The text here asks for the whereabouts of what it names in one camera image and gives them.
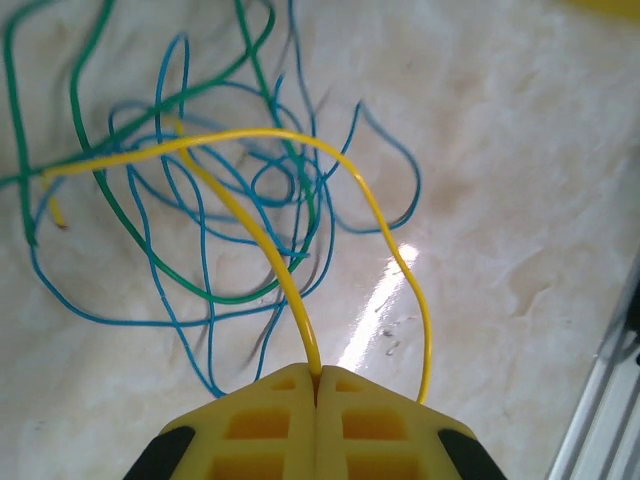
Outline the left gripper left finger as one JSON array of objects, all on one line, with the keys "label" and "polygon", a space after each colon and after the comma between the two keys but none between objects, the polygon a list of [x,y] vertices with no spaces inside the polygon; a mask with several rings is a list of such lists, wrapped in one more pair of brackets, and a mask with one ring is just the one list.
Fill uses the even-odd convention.
[{"label": "left gripper left finger", "polygon": [[315,399],[293,364],[169,422],[127,479],[312,479]]}]

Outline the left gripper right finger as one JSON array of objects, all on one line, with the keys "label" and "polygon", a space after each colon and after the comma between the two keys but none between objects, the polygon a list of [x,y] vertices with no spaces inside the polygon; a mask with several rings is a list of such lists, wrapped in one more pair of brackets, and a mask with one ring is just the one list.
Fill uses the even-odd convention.
[{"label": "left gripper right finger", "polygon": [[318,479],[503,479],[465,424],[340,367],[316,395]]}]

